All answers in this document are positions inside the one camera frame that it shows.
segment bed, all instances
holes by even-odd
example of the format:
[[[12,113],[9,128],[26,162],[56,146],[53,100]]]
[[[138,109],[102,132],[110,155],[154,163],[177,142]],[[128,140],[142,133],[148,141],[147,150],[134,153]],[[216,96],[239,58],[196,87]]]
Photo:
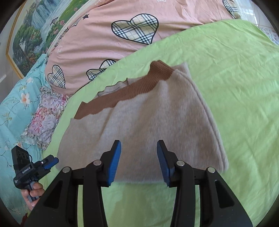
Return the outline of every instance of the bed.
[[[153,60],[162,60],[170,66],[188,63],[227,151],[230,167],[222,177],[253,226],[257,226],[279,194],[276,152],[279,47],[247,21],[225,20],[195,26],[117,61],[69,99],[42,157],[57,154],[69,121],[82,101],[89,102],[98,91],[127,77],[144,76]],[[45,65],[37,65],[35,69],[41,67]],[[57,174],[58,170],[53,168],[41,183],[47,187]],[[114,183],[103,189],[108,225],[169,226],[174,197],[175,189],[163,183]],[[78,207],[79,226],[82,226],[81,204]]]

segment pink floral pillow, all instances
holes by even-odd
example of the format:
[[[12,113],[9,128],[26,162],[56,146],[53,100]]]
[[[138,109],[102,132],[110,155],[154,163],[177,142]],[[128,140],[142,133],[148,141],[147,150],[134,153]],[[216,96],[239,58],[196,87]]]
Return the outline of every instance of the pink floral pillow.
[[[38,145],[42,150],[45,150],[51,142],[52,134],[68,103],[69,97],[52,92],[47,87],[41,87],[40,91],[41,102],[21,138],[25,143]]]

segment silver screw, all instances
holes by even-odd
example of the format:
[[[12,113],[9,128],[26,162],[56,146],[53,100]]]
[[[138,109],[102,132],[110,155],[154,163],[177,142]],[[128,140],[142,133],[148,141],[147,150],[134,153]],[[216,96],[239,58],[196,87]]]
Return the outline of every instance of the silver screw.
[[[209,167],[207,170],[208,170],[208,172],[210,172],[210,173],[215,173],[215,169],[214,169],[213,167]]]
[[[95,160],[93,162],[93,165],[101,165],[102,164],[102,161],[101,160]]]
[[[179,160],[179,161],[176,162],[176,164],[177,164],[178,166],[184,166],[184,165],[185,165],[185,162]]]
[[[62,172],[64,172],[64,173],[68,173],[68,172],[70,172],[70,167],[64,167],[63,169],[62,169]]]

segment pink blanket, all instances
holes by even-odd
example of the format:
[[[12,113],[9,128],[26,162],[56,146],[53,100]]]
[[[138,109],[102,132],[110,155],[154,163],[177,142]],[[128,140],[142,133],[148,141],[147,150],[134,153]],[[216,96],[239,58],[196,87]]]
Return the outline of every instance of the pink blanket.
[[[68,27],[49,56],[45,76],[55,92],[73,95],[108,66],[149,44],[192,26],[235,18],[223,2],[96,1],[96,8]]]

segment landscape painting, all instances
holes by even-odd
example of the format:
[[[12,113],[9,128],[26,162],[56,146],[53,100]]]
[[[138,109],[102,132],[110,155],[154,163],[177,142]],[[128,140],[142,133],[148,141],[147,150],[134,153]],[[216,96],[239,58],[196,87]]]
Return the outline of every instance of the landscape painting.
[[[15,19],[7,57],[25,77],[65,23],[89,0],[27,0]]]

